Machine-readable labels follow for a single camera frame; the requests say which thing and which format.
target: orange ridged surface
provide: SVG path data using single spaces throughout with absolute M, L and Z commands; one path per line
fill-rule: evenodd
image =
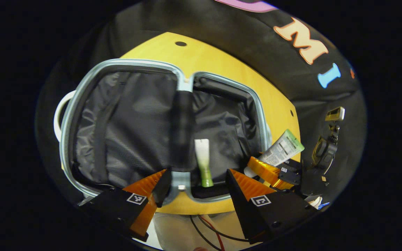
M 233 177 L 240 186 L 240 189 L 243 192 L 244 197 L 246 197 L 247 201 L 249 201 L 252 197 L 275 192 L 275 190 L 263 185 L 262 183 L 254 180 L 253 178 L 249 178 L 248 176 L 232 169 L 230 169 L 230 171 L 232 172 Z
M 159 171 L 155 174 L 152 174 L 150 176 L 147 176 L 147 177 L 127 186 L 123 190 L 125 190 L 127 192 L 133 192 L 135 194 L 149 197 L 151 195 L 151 192 L 155 188 L 156 184 L 158 184 L 159 179 L 162 177 L 162 175 L 165 171 L 166 171 L 166 169 Z
M 166 169 L 154 173 L 139 181 L 134 182 L 133 184 L 123 189 L 127 192 L 132 192 L 148 198 L 148 203 L 145 205 L 144 209 L 133 222 L 131 227 L 129 227 L 131 231 L 135 232 L 138 235 L 145 236 L 147 234 L 148 226 L 150 225 L 150 222 L 153 219 L 153 216 L 157 209 L 155 199 L 153 198 L 151 192 L 153 192 L 153 189 L 155 188 L 156 184 L 158 184 L 159 179 L 161 179 L 165 171 Z
M 258 176 L 260 176 L 265 181 L 268 181 L 271 186 L 275 187 L 275 184 L 279 181 L 280 169 L 263 161 L 260 161 L 254 157 L 249 159 L 247 166 L 254 171 Z
M 155 200 L 153 199 L 153 196 L 150 196 L 148 198 L 148 203 L 129 229 L 138 235 L 145 236 L 147 234 L 148 226 L 156 212 L 156 208 Z
M 283 189 L 291 189 L 294 185 L 291 183 L 288 183 L 286 181 L 278 180 L 273 187 L 283 190 Z

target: hole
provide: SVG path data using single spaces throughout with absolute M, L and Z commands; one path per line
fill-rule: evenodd
M 177 46 L 186 46 L 186 45 L 187 45 L 186 43 L 184 43 L 184 42 L 182 42 L 182 41 L 177 41 L 177 42 L 174 43 L 174 44 L 176 44 Z
M 274 223 L 271 226 L 276 228 L 276 227 L 280 227 L 281 224 L 282 223 L 280 221 L 274 221 Z

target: wire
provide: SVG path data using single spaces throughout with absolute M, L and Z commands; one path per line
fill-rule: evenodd
M 204 241 L 206 241 L 209 245 L 211 245 L 214 249 L 218 250 L 218 251 L 223 251 L 220 248 L 218 248 L 217 246 L 215 246 L 214 244 L 212 244 L 208 239 L 206 239 L 206 237 L 204 237 L 204 235 L 200 232 L 200 230 L 198 229 L 198 227 L 195 225 L 195 222 L 193 221 L 192 216 L 190 216 L 190 221 L 192 222 L 193 226 L 195 227 L 196 231 L 198 232 L 199 235 L 201 235 L 201 237 L 204 239 Z
M 207 223 L 204 222 L 204 219 L 200 215 L 198 217 L 200 218 L 201 222 L 203 222 L 206 225 L 206 227 L 208 227 L 210 230 L 212 230 L 213 232 L 216 232 L 217 234 L 219 234 L 221 236 L 224 236 L 224 237 L 232 239 L 232 240 L 240 241 L 240 242 L 249 242 L 249 240 L 246 240 L 246 239 L 240 239 L 240 238 L 235 238 L 235 237 L 232 237 L 229 235 L 225 235 L 222 232 L 210 227 Z
M 200 219 L 201 221 L 205 221 L 205 222 L 207 222 L 213 229 L 215 229 L 214 228 L 214 226 L 210 223 L 210 222 L 208 222 L 206 219 L 204 219 L 202 216 L 200 216 L 199 215 L 199 217 L 202 219 Z M 217 233 L 217 237 L 218 237 L 218 241 L 219 241 L 219 243 L 220 243 L 220 246 L 221 246 L 221 250 L 224 250 L 224 246 L 223 246 L 223 241 L 221 240 L 221 238 L 220 238 L 220 235 Z

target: toothpaste tube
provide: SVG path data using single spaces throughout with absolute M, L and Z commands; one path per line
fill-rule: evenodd
M 201 185 L 205 188 L 213 186 L 214 181 L 209 168 L 209 140 L 207 138 L 195 139 L 195 154 L 201 173 Z
M 303 151 L 305 147 L 300 144 L 297 138 L 287 129 L 282 136 L 267 149 L 258 159 L 270 164 L 278 166 L 283 162 L 291 159 L 293 156 Z M 257 174 L 250 167 L 244 168 L 244 174 L 248 177 L 255 177 Z

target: black background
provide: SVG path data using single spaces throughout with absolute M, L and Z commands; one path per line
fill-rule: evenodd
M 402 248 L 402 2 L 270 2 L 319 30 L 353 65 L 368 135 L 361 166 L 334 205 L 267 248 Z M 130 4 L 0 1 L 0 250 L 134 250 L 65 201 L 46 175 L 34 135 L 38 93 L 53 65 Z

